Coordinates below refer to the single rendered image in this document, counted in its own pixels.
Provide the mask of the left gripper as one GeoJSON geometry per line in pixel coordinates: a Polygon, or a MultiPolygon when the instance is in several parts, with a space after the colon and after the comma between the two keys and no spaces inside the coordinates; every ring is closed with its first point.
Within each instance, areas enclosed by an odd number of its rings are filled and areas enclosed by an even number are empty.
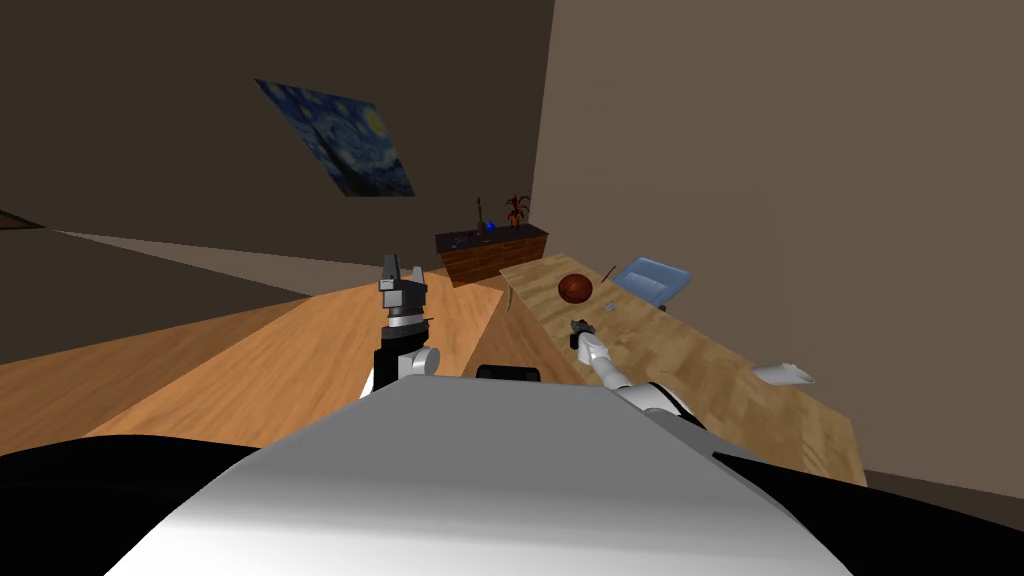
{"type": "Polygon", "coordinates": [[[379,292],[382,294],[382,307],[388,311],[389,318],[421,316],[427,290],[422,268],[414,268],[411,278],[400,278],[398,255],[385,256],[379,292]]]}

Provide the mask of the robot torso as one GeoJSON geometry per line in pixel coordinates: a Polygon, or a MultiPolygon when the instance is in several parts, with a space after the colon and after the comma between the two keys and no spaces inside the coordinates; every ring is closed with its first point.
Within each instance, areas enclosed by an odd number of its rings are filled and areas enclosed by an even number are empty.
{"type": "Polygon", "coordinates": [[[409,376],[265,446],[106,576],[852,576],[715,459],[594,386],[409,376]]]}

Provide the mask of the light wooden table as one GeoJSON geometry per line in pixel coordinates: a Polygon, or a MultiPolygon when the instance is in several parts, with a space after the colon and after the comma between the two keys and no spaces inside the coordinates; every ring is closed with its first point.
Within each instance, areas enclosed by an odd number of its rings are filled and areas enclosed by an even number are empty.
{"type": "Polygon", "coordinates": [[[568,344],[570,321],[583,318],[632,383],[654,381],[672,389],[712,433],[768,463],[865,485],[850,420],[818,400],[761,381],[751,362],[565,254],[501,274],[516,304],[544,328],[580,382],[600,383],[568,344]],[[572,273],[593,284],[582,304],[566,303],[557,293],[559,281],[572,273]],[[605,310],[609,301],[617,308],[605,310]]]}

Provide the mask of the blue starry night painting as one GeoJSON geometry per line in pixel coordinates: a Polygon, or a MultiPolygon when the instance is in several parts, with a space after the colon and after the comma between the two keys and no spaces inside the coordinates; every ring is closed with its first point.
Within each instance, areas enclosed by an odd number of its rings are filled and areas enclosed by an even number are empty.
{"type": "Polygon", "coordinates": [[[347,197],[412,197],[414,191],[373,102],[256,81],[347,197]]]}

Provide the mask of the white curved object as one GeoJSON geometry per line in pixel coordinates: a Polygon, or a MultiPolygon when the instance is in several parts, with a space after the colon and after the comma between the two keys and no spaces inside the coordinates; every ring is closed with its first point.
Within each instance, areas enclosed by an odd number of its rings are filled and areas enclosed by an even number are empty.
{"type": "Polygon", "coordinates": [[[806,385],[815,382],[809,373],[792,363],[755,366],[751,372],[761,381],[772,386],[806,385]]]}

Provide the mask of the dark wooden sideboard with plants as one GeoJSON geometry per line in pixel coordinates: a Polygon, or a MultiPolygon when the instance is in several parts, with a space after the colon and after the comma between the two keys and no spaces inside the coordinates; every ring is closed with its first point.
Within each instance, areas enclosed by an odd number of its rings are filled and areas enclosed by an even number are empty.
{"type": "Polygon", "coordinates": [[[506,202],[508,227],[477,221],[473,230],[435,235],[436,252],[454,287],[481,282],[506,268],[543,257],[548,233],[526,222],[530,200],[528,195],[514,195],[506,202]]]}

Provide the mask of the blue chair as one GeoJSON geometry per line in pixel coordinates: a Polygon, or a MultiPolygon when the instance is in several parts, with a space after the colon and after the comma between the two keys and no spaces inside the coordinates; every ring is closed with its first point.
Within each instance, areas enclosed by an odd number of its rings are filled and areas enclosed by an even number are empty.
{"type": "Polygon", "coordinates": [[[652,306],[666,311],[667,303],[684,289],[691,274],[648,258],[637,258],[626,265],[613,283],[652,306]]]}

